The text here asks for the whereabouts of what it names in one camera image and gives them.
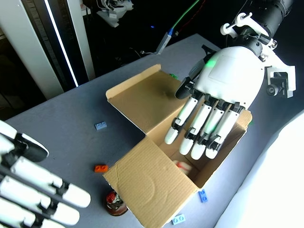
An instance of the gray table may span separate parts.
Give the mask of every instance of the gray table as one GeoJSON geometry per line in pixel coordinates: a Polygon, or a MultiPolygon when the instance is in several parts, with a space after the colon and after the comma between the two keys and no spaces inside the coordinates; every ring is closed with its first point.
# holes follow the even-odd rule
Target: gray table
{"type": "MultiPolygon", "coordinates": [[[[174,73],[182,80],[192,66],[205,56],[201,48],[203,44],[218,50],[206,39],[193,35],[167,47],[160,56],[146,56],[7,121],[19,132],[27,133],[49,149],[50,157],[40,163],[43,167],[91,194],[92,202],[88,208],[79,210],[81,218],[75,227],[141,227],[130,211],[121,217],[112,217],[101,203],[102,196],[110,187],[101,174],[93,172],[94,165],[113,165],[144,137],[136,126],[108,104],[105,92],[158,63],[162,64],[165,72],[174,73]],[[101,121],[106,121],[108,127],[96,131],[94,124],[101,121]]],[[[263,91],[250,107],[254,116],[253,125],[205,185],[209,201],[201,203],[199,196],[195,195],[182,209],[186,222],[179,227],[213,227],[271,135],[278,129],[279,124],[273,121],[273,117],[283,116],[284,109],[281,113],[277,110],[282,105],[287,107],[288,102],[268,97],[264,88],[265,83],[263,91]]]]}

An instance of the cardboard box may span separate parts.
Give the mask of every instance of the cardboard box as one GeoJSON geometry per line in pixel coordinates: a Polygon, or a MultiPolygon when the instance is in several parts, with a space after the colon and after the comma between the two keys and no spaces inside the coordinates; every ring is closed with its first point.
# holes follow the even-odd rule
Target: cardboard box
{"type": "Polygon", "coordinates": [[[195,161],[179,153],[185,132],[171,145],[164,137],[187,99],[174,94],[180,81],[155,65],[106,92],[108,102],[138,126],[146,137],[120,159],[105,179],[145,228],[170,221],[221,165],[247,130],[252,116],[243,111],[215,159],[195,161]],[[186,176],[172,162],[190,164],[186,176]]]}

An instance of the robotic hand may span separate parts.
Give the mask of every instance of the robotic hand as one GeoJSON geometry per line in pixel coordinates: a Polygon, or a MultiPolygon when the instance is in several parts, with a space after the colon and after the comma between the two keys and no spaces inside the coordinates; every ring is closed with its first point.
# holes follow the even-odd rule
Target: robotic hand
{"type": "Polygon", "coordinates": [[[46,157],[43,145],[0,121],[0,228],[63,228],[78,222],[79,212],[54,198],[85,208],[91,197],[33,163],[46,157]]]}
{"type": "Polygon", "coordinates": [[[204,152],[208,158],[215,158],[242,110],[248,109],[257,96],[265,72],[269,95],[286,98],[293,95],[295,67],[287,66],[274,53],[277,42],[272,39],[291,4],[292,0],[256,0],[250,5],[256,21],[251,18],[253,13],[240,13],[233,24],[221,27],[221,33],[230,35],[233,43],[208,54],[204,58],[205,66],[200,61],[182,82],[176,97],[183,99],[189,93],[191,97],[173,120],[165,136],[167,144],[176,139],[203,98],[204,103],[181,143],[180,153],[186,155],[191,151],[195,160],[204,152]],[[235,26],[243,29],[240,35],[233,29],[235,26]]]}

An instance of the white light strip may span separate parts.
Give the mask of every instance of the white light strip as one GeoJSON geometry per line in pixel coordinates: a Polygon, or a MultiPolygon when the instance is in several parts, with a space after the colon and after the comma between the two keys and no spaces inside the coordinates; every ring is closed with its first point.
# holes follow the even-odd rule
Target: white light strip
{"type": "Polygon", "coordinates": [[[57,25],[56,25],[56,23],[55,23],[53,13],[52,13],[51,8],[50,8],[50,6],[49,6],[48,0],[44,0],[44,2],[45,2],[45,4],[46,4],[47,10],[48,10],[48,14],[49,14],[49,16],[50,16],[50,18],[51,18],[53,27],[54,27],[54,29],[55,29],[55,32],[56,32],[56,35],[57,35],[59,44],[60,44],[61,49],[62,49],[62,51],[63,51],[63,55],[64,55],[65,58],[66,58],[66,62],[67,62],[68,68],[70,69],[70,72],[71,72],[71,74],[72,74],[72,77],[73,77],[73,80],[74,80],[74,82],[75,82],[76,87],[78,87],[78,83],[77,83],[77,81],[76,81],[76,78],[75,78],[75,75],[74,75],[72,66],[71,66],[71,64],[70,64],[70,61],[68,60],[67,53],[66,53],[65,47],[63,46],[63,43],[62,43],[62,40],[61,40],[59,31],[58,31],[57,25]]]}

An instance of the blue lego brick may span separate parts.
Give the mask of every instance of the blue lego brick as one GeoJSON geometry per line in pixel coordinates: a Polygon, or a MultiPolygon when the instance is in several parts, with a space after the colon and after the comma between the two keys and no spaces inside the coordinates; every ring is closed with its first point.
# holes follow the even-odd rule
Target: blue lego brick
{"type": "Polygon", "coordinates": [[[199,197],[202,203],[208,202],[208,198],[204,189],[202,191],[199,191],[199,197]]]}
{"type": "Polygon", "coordinates": [[[173,225],[179,224],[184,221],[186,221],[186,218],[183,214],[178,215],[178,216],[174,217],[174,219],[172,219],[173,225]]]}
{"type": "Polygon", "coordinates": [[[106,122],[101,122],[101,123],[95,124],[95,128],[96,128],[96,130],[101,130],[101,129],[106,128],[106,122]]]}

